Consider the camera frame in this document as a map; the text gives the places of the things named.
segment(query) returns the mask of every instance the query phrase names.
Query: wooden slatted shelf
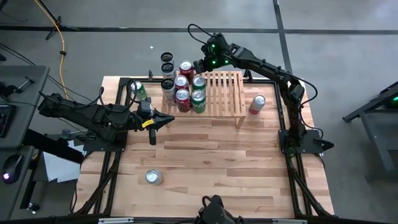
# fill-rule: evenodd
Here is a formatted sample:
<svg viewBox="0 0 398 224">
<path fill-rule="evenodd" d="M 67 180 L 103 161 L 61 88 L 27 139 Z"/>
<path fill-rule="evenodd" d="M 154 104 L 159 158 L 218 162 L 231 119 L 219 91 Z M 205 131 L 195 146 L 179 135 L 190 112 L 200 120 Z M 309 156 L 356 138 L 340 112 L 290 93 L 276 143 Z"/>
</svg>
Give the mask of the wooden slatted shelf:
<svg viewBox="0 0 398 224">
<path fill-rule="evenodd" d="M 206 79 L 206 110 L 203 113 L 180 112 L 176 106 L 162 100 L 162 112 L 176 118 L 234 118 L 240 128 L 246 117 L 242 72 L 214 71 L 199 74 Z"/>
</svg>

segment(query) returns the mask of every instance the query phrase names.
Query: table leg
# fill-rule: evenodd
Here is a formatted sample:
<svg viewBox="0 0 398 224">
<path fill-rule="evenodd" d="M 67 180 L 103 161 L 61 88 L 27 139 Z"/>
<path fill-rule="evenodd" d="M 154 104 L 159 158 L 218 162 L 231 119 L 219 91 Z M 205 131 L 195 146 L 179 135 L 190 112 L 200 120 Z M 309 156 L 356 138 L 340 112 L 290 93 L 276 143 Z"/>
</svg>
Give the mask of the table leg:
<svg viewBox="0 0 398 224">
<path fill-rule="evenodd" d="M 246 118 L 246 117 L 240 117 L 240 118 L 239 118 L 239 121 L 238 121 L 238 118 L 235 118 L 236 129 L 241 128 L 241 125 L 242 125 L 242 123 L 243 123 L 243 121 L 244 121 L 245 118 Z"/>
</svg>

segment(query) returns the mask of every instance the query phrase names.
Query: red soda can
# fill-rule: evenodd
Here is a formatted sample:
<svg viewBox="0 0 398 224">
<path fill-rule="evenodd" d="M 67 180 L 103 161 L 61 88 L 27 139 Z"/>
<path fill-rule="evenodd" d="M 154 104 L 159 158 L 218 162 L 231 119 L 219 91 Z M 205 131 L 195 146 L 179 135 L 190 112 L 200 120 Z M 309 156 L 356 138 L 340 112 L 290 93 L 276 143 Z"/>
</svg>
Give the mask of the red soda can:
<svg viewBox="0 0 398 224">
<path fill-rule="evenodd" d="M 184 60 L 180 64 L 180 74 L 185 76 L 189 83 L 192 83 L 193 76 L 195 76 L 195 72 L 193 71 L 193 64 L 188 60 Z"/>
<path fill-rule="evenodd" d="M 189 91 L 189 83 L 188 83 L 188 79 L 183 76 L 183 75 L 179 75 L 175 78 L 174 80 L 175 83 L 175 88 L 178 90 L 188 90 Z"/>
<path fill-rule="evenodd" d="M 179 90 L 175 94 L 175 101 L 177 102 L 177 108 L 181 112 L 188 112 L 191 110 L 190 94 L 188 90 Z"/>
<path fill-rule="evenodd" d="M 261 95 L 258 95 L 253 98 L 253 101 L 251 102 L 249 107 L 249 112 L 252 114 L 258 114 L 265 104 L 266 104 L 266 98 Z"/>
</svg>

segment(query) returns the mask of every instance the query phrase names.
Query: gray desk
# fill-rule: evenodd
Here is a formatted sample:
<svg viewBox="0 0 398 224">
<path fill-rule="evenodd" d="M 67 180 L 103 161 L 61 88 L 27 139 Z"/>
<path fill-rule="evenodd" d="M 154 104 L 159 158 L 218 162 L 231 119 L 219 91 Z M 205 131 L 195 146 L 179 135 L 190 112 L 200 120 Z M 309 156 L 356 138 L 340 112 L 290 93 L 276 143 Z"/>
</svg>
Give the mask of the gray desk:
<svg viewBox="0 0 398 224">
<path fill-rule="evenodd" d="M 43 90 L 49 70 L 46 66 L 0 66 L 0 81 L 6 85 L 20 86 L 26 81 L 25 77 L 29 77 L 35 83 L 24 88 L 20 94 L 11 94 L 9 100 L 37 105 L 40 98 L 39 91 Z M 12 215 L 34 151 L 34 147 L 21 147 L 21 144 L 36 108 L 20 103 L 10 104 L 16 105 L 17 109 L 7 136 L 0 138 L 0 168 L 6 159 L 15 153 L 24 156 L 24 163 L 17 182 L 5 184 L 0 180 L 0 202 L 4 202 L 4 206 L 0 209 L 0 220 L 7 220 Z"/>
<path fill-rule="evenodd" d="M 6 85 L 20 86 L 26 81 L 25 77 L 29 77 L 35 83 L 31 83 L 25 87 L 20 94 L 11 94 L 9 100 L 37 105 L 40 98 L 39 91 L 43 90 L 49 71 L 50 69 L 46 66 L 0 66 L 0 81 Z M 34 111 L 36 110 L 32 105 L 22 103 L 10 104 L 16 105 L 17 109 L 7 136 L 0 138 L 0 151 L 15 150 L 22 144 Z"/>
</svg>

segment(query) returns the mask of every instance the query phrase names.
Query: concrete floor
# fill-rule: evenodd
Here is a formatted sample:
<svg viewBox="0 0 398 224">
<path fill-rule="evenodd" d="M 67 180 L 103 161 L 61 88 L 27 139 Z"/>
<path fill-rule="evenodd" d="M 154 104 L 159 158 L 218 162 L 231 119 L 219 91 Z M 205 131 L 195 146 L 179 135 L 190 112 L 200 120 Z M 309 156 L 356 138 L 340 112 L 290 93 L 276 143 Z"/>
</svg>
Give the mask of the concrete floor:
<svg viewBox="0 0 398 224">
<path fill-rule="evenodd" d="M 207 28 L 276 29 L 272 0 L 89 0 L 46 1 L 55 15 L 71 26 L 185 28 L 197 23 Z M 395 0 L 280 0 L 285 29 L 397 30 Z M 33 1 L 14 0 L 4 11 L 25 25 L 49 26 Z M 0 24 L 16 21 L 0 14 Z M 202 58 L 200 44 L 187 33 L 171 32 L 64 32 L 68 55 L 64 66 L 67 87 L 89 98 L 98 94 L 105 75 L 160 74 L 159 57 L 170 51 L 175 61 Z M 38 65 L 51 68 L 58 79 L 61 42 L 47 32 L 0 31 L 0 42 Z M 195 34 L 205 40 L 205 36 Z M 225 34 L 230 42 L 251 49 L 258 57 L 282 65 L 278 34 Z M 364 175 L 378 168 L 378 157 L 359 120 L 346 124 L 341 117 L 363 105 L 381 89 L 397 81 L 396 35 L 286 35 L 294 74 L 315 84 L 318 98 L 311 102 L 315 124 L 335 147 L 325 153 L 326 175 L 335 213 L 343 218 L 398 222 L 398 184 L 369 184 Z M 23 65 L 9 57 L 3 65 Z M 44 92 L 60 90 L 48 82 Z M 57 120 L 35 115 L 31 128 L 57 133 L 70 128 Z M 73 183 L 37 188 L 34 200 L 42 210 L 36 217 L 68 213 Z M 63 198 L 57 198 L 63 192 Z M 26 211 L 13 218 L 32 217 Z"/>
</svg>

